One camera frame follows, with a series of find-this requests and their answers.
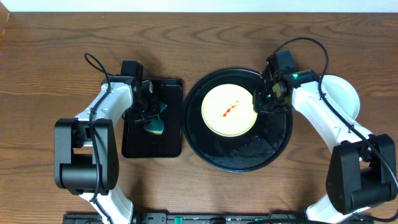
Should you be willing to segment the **green yellow sponge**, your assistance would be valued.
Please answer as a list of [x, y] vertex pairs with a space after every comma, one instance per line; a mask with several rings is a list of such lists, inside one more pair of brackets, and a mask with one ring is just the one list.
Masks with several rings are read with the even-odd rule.
[[160, 114], [163, 112], [164, 109], [166, 109], [167, 105], [163, 102], [159, 102], [160, 103], [160, 110], [157, 113], [157, 115], [155, 116], [154, 119], [152, 119], [147, 125], [144, 126], [144, 129], [152, 134], [156, 134], [156, 135], [161, 135], [164, 132], [164, 122], [161, 120], [160, 118]]

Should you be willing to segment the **mint plate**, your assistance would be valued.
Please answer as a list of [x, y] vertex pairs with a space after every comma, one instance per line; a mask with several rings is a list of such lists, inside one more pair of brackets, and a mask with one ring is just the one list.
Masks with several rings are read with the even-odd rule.
[[354, 87], [345, 79], [336, 75], [325, 75], [322, 80], [333, 100], [342, 107], [352, 119], [356, 119], [360, 111], [360, 99]]

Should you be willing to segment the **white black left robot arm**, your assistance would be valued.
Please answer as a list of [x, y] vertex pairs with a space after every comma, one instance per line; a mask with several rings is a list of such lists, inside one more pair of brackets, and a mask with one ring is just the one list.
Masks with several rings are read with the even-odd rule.
[[88, 201], [103, 223], [132, 223], [134, 204], [118, 185], [114, 127], [126, 111], [134, 114], [134, 123], [156, 123], [165, 108], [151, 81], [122, 75], [106, 78], [84, 111], [55, 123], [57, 187]]

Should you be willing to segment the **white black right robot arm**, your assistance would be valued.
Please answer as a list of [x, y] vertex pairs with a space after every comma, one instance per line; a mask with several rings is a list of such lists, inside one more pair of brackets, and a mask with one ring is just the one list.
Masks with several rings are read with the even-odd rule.
[[396, 147], [387, 135], [374, 135], [355, 119], [359, 97], [346, 80], [312, 70], [263, 72], [264, 87], [254, 92], [258, 113], [296, 110], [326, 143], [331, 160], [326, 195], [305, 213], [312, 222], [372, 219], [365, 210], [397, 197]]

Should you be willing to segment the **yellow plate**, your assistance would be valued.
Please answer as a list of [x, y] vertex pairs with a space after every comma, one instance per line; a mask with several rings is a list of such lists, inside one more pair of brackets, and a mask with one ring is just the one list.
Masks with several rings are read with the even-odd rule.
[[257, 120], [252, 94], [235, 84], [212, 88], [202, 101], [201, 115], [211, 131], [229, 138], [248, 132]]

